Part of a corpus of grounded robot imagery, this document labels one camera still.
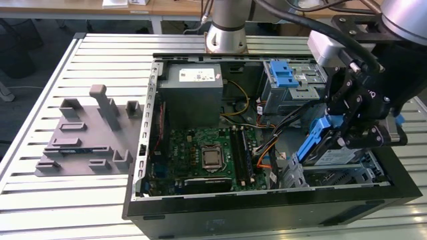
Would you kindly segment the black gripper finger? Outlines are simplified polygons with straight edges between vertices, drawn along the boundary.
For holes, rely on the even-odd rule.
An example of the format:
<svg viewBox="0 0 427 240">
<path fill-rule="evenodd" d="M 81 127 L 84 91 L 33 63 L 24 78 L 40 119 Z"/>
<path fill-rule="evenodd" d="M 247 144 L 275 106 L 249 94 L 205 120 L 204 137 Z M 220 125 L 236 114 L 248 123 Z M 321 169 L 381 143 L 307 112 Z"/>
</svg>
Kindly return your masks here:
<svg viewBox="0 0 427 240">
<path fill-rule="evenodd" d="M 351 71 L 344 67 L 327 67 L 324 89 L 324 116 L 331 127 L 324 131 L 327 137 L 345 136 L 359 133 L 365 125 L 365 99 Z"/>
<path fill-rule="evenodd" d="M 400 126 L 391 130 L 381 124 L 371 126 L 364 133 L 349 132 L 343 137 L 348 149 L 372 149 L 377 147 L 404 146 L 408 143 L 407 134 Z"/>
</svg>

